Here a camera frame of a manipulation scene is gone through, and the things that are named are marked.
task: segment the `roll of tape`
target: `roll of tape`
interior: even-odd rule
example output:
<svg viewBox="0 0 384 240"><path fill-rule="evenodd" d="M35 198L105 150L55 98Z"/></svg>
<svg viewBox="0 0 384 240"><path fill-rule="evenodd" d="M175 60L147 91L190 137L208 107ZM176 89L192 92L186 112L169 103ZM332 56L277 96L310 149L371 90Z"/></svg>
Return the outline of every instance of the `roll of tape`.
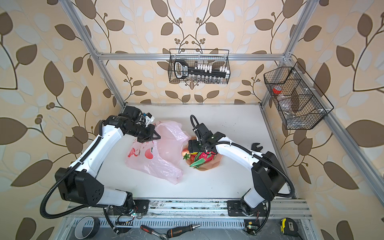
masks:
<svg viewBox="0 0 384 240"><path fill-rule="evenodd" d="M91 231L86 235L84 236L83 235L83 228L85 226L85 224L90 221L90 220L93 220L93 226L92 226L92 229ZM88 217L83 217L76 225L75 229L74 229L74 236L77 238L77 239L87 239L87 238L93 238L96 233L99 231L99 228L100 228L100 220L97 218L97 217L91 217L91 216L88 216Z"/></svg>

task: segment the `tape roll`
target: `tape roll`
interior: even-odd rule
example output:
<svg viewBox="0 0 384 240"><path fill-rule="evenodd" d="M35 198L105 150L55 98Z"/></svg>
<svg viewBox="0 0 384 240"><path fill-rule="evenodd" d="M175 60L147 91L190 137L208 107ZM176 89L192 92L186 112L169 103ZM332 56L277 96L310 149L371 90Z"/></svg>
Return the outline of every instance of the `tape roll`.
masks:
<svg viewBox="0 0 384 240"><path fill-rule="evenodd" d="M84 236L83 235L83 228L88 223L88 221L91 221L91 220L93 220L92 229L86 236ZM74 236L77 239L93 238L96 235L96 233L99 231L99 228L100 228L100 220L97 217L91 217L91 216L83 217L77 223L77 225L74 229Z"/></svg>

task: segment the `floral wallpaper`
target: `floral wallpaper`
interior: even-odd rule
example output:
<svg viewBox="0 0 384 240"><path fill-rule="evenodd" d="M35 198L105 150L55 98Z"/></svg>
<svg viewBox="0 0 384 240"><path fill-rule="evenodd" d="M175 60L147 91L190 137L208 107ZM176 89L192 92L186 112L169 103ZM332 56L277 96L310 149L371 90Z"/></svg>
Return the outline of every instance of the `floral wallpaper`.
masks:
<svg viewBox="0 0 384 240"><path fill-rule="evenodd" d="M293 54L381 175L383 11L378 0L320 0ZM307 200L323 238L381 239L384 209L324 121L310 131L288 131L272 101L266 110L299 196Z"/></svg>
<svg viewBox="0 0 384 240"><path fill-rule="evenodd" d="M2 239L53 238L40 202L120 107L56 0L0 1ZM64 211L56 190L47 211Z"/></svg>
<svg viewBox="0 0 384 240"><path fill-rule="evenodd" d="M107 65L128 103L259 103L263 74L273 61L233 61L228 84L169 83L166 61L109 61Z"/></svg>
<svg viewBox="0 0 384 240"><path fill-rule="evenodd" d="M283 53L304 0L74 0L99 52Z"/></svg>

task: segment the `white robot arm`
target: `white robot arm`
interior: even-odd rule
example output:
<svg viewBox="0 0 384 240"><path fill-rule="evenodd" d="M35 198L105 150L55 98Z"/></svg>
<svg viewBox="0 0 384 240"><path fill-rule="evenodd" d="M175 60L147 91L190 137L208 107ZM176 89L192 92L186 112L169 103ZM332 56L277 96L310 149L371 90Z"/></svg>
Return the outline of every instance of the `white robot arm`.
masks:
<svg viewBox="0 0 384 240"><path fill-rule="evenodd" d="M86 151L69 168L60 168L56 172L57 182L41 203L41 215L45 218L57 218L82 207L105 207L108 205L119 206L121 214L131 212L135 207L132 193L106 188L96 180L96 176L105 157L123 135L128 134L132 138L137 137L138 142L160 139L154 130L154 125L150 124L153 120L154 118L149 113L144 114L135 107L126 106L124 112L119 116L110 116L106 121L100 123L99 135ZM266 168L270 167L269 165L259 163L260 160L262 160L261 162L265 161L263 160L264 154L239 147L222 133L212 134L204 124L197 123L195 126L192 123L192 125L198 140L189 141L190 152L214 151L220 153L235 160L252 173L255 188L248 191L242 198L242 211L244 213L251 215L252 210L258 204L264 200L271 200L277 195L285 180L278 176L278 173L273 172L271 168L266 171ZM268 152L267 154L272 160L270 165L280 165L272 153ZM63 200L83 205L61 214L48 214L45 210L46 202L57 187Z"/></svg>

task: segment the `tape measure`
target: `tape measure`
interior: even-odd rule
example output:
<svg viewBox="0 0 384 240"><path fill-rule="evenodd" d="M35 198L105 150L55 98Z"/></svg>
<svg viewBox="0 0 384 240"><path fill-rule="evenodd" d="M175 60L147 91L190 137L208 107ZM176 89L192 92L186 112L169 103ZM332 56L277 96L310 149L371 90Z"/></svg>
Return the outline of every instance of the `tape measure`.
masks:
<svg viewBox="0 0 384 240"><path fill-rule="evenodd" d="M299 237L297 223L290 218L284 218L280 222L281 233L288 236Z"/></svg>

